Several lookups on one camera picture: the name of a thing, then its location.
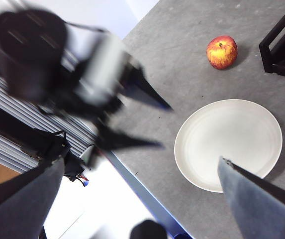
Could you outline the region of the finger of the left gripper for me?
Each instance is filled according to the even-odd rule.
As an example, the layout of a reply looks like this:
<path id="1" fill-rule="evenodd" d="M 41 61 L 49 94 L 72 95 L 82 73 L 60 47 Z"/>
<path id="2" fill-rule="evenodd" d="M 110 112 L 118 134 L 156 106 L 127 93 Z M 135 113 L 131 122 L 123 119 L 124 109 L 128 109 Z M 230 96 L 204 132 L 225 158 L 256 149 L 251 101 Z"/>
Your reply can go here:
<path id="1" fill-rule="evenodd" d="M 151 107 L 171 111 L 172 107 L 155 91 L 146 80 L 142 68 L 132 68 L 122 80 L 122 95 Z"/>
<path id="2" fill-rule="evenodd" d="M 132 137 L 123 132 L 115 131 L 104 124 L 100 124 L 97 126 L 95 146 L 99 149 L 123 149 L 145 146 L 162 147 L 163 145 L 158 141 Z"/>

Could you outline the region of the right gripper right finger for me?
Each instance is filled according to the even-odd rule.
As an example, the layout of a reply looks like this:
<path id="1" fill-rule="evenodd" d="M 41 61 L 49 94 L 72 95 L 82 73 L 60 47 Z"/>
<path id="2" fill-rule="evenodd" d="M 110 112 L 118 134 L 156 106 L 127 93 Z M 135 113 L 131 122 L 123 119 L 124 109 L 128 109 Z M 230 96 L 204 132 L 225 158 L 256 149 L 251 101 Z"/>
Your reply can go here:
<path id="1" fill-rule="evenodd" d="M 243 238 L 285 239 L 284 189 L 223 157 L 218 176 Z"/>

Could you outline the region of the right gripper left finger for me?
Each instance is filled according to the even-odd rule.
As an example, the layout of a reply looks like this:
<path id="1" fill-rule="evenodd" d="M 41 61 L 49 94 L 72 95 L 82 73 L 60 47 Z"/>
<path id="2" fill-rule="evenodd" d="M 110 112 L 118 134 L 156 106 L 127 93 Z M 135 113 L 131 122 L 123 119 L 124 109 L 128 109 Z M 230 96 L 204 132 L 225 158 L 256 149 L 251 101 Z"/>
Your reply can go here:
<path id="1" fill-rule="evenodd" d="M 0 184 L 0 239 L 39 237 L 63 174 L 57 159 Z"/>

